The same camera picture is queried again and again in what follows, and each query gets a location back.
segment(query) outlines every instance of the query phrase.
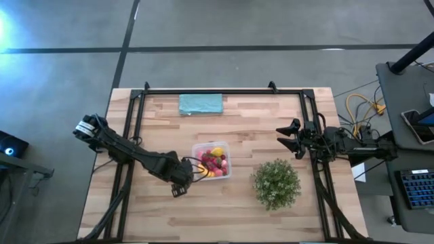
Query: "blue keyboard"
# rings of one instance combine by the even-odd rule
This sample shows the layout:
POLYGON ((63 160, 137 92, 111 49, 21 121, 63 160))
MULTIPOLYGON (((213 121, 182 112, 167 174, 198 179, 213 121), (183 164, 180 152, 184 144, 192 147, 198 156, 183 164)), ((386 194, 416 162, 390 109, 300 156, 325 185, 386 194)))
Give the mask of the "blue keyboard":
POLYGON ((434 207, 434 169, 403 170, 397 173, 410 209, 434 207))

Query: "potted plant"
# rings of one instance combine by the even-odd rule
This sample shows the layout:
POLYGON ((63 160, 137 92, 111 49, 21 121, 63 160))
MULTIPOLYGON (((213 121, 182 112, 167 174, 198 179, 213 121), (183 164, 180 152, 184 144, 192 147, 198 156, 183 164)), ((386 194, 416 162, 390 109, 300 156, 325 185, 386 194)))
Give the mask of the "potted plant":
POLYGON ((252 176, 256 198, 267 211, 291 207, 296 197, 301 195, 297 171, 286 160, 263 163, 252 176))

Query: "gray floor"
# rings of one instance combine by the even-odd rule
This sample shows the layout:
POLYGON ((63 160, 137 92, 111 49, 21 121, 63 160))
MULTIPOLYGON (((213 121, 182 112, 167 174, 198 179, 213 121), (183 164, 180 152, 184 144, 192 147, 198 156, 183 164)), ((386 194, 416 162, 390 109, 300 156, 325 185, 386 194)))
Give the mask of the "gray floor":
MULTIPOLYGON (((0 49, 121 47, 132 0, 2 0, 0 49)), ((417 43, 434 19, 422 0, 142 0, 131 45, 325 45, 417 43)), ((120 87, 332 87, 335 94, 375 81, 375 64, 407 50, 128 54, 120 87)), ((15 243, 72 241, 94 162, 71 134, 86 113, 104 115, 119 54, 1 54, 0 129, 31 144, 27 158, 54 167, 28 196, 15 243)), ((420 61, 434 60, 434 52, 420 61)), ((378 83, 358 89, 368 98, 378 83)), ((349 117, 344 101, 338 112, 349 117)), ((354 99, 354 109, 359 100, 354 99)), ((390 130, 387 115, 372 119, 390 130)), ((392 228, 387 198, 360 195, 370 236, 430 243, 392 228)))

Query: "plastic container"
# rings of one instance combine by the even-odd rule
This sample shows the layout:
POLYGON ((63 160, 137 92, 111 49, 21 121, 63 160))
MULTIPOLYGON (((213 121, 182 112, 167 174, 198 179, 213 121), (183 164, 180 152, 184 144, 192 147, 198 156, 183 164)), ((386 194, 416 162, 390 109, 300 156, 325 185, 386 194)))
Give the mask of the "plastic container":
MULTIPOLYGON (((226 156, 226 161, 228 162, 228 174, 225 176, 217 176, 217 177, 205 177, 202 180, 219 180, 219 179, 226 179, 231 177, 232 175, 232 165, 231 165, 231 153, 229 152, 229 145, 226 142, 209 142, 209 143, 201 143, 201 144, 195 144, 191 148, 191 156, 197 158, 197 154, 200 151, 206 152, 206 150, 212 150, 216 147, 223 148, 223 154, 226 156)), ((200 162, 198 160, 191 159, 191 163, 198 165, 200 162)), ((199 169, 193 169, 193 172, 200 171, 199 169)), ((203 177, 203 174, 195 174, 195 180, 203 177)))

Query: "wooden tabletop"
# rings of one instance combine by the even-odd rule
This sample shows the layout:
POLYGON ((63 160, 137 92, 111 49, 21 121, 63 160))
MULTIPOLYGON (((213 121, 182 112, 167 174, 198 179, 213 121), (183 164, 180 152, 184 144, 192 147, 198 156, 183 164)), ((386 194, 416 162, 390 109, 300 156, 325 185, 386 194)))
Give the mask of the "wooden tabletop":
MULTIPOLYGON (((131 89, 114 89, 107 112, 109 126, 122 134, 131 89)), ((330 88, 314 88, 318 111, 327 126, 339 126, 330 88)), ((194 183, 188 194, 173 198, 170 184, 136 163, 125 224, 124 241, 322 241, 309 154, 295 160, 276 141, 275 129, 302 120, 297 95, 223 95, 222 115, 181 116, 177 95, 146 96, 140 136, 142 146, 161 153, 175 150, 190 156, 197 143, 225 141, 230 146, 232 176, 194 183), (255 199, 251 174, 261 163, 287 159, 297 170, 302 194, 291 208, 266 211, 255 199)), ((133 113, 132 129, 137 105, 133 113)), ((95 167, 108 161, 98 155, 95 167)), ((331 164, 338 205, 354 227, 367 236, 350 165, 331 164)), ((84 237, 109 206, 116 163, 94 173, 79 229, 84 237)), ((330 228, 334 232, 331 211, 330 228)), ((115 221, 113 233, 117 231, 115 221)))

